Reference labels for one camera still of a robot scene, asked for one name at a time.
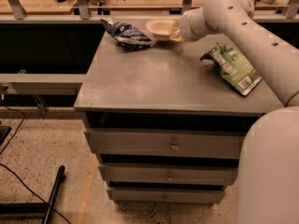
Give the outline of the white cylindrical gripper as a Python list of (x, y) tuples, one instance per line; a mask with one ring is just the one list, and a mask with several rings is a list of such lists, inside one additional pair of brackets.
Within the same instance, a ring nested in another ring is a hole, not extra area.
[(174, 20), (169, 29), (169, 38), (176, 42), (195, 42), (207, 35), (217, 33), (206, 23), (203, 9), (191, 9), (185, 11), (179, 20)]

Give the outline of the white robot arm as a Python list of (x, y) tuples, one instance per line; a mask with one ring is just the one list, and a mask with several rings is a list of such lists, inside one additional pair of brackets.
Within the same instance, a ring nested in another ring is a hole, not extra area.
[(299, 50), (253, 16), (250, 0), (206, 0), (182, 13), (178, 30), (187, 42), (227, 35), (283, 103), (258, 119), (244, 139), (236, 224), (299, 224)]

